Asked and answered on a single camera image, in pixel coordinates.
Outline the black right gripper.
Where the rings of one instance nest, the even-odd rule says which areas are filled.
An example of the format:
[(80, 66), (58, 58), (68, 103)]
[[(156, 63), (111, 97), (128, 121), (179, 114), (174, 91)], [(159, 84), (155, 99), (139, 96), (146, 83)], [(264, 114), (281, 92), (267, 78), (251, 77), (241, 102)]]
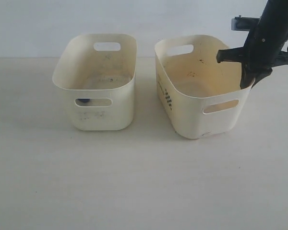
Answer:
[(242, 47), (220, 49), (216, 60), (220, 62), (240, 62), (240, 88), (251, 89), (273, 72), (272, 67), (288, 65), (288, 51), (282, 51), (288, 41), (288, 24), (268, 23), (253, 27)]

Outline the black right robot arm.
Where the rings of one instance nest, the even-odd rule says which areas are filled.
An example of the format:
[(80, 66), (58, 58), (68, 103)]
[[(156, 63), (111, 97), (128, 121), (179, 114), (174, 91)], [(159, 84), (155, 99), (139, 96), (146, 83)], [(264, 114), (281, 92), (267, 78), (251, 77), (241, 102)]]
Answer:
[(236, 16), (231, 20), (233, 31), (247, 31), (242, 47), (220, 49), (217, 63), (241, 64), (240, 88), (255, 86), (270, 76), (274, 67), (288, 66), (288, 0), (269, 0), (259, 18)]

